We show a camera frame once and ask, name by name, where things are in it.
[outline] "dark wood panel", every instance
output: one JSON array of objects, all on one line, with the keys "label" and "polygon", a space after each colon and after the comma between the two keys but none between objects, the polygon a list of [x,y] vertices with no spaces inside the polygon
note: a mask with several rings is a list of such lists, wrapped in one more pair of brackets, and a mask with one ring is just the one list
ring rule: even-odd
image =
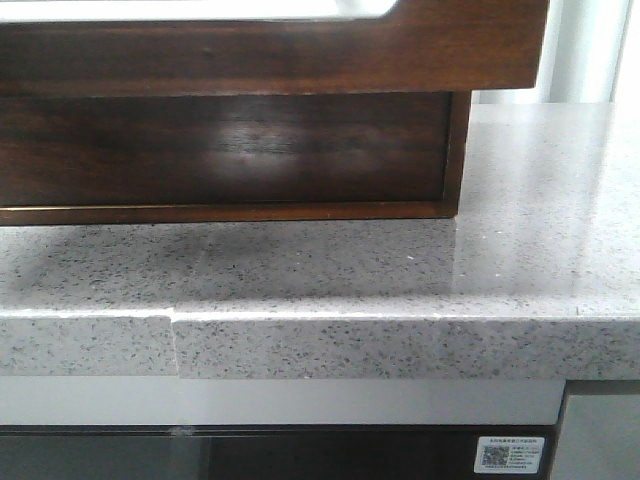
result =
[{"label": "dark wood panel", "polygon": [[346,22],[0,26],[0,95],[154,96],[530,87],[548,0],[399,0]]},{"label": "dark wood panel", "polygon": [[451,95],[0,101],[0,205],[439,200]]},{"label": "dark wood panel", "polygon": [[441,201],[353,203],[264,203],[249,205],[156,205],[76,208],[3,208],[0,225],[79,225],[270,220],[450,218],[456,210]]}]

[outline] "qr code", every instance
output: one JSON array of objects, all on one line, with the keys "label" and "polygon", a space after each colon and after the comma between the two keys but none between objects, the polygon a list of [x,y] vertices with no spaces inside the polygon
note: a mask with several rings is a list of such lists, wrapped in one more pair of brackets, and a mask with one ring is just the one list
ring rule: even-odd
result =
[{"label": "qr code", "polygon": [[482,465],[485,467],[506,467],[509,465],[509,447],[484,447]]}]

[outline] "countertop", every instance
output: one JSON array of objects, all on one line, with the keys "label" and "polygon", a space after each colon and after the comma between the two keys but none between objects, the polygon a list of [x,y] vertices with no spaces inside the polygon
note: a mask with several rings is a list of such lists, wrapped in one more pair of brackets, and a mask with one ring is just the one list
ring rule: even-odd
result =
[{"label": "countertop", "polygon": [[0,228],[0,375],[640,379],[640,135],[475,105],[450,220]]}]

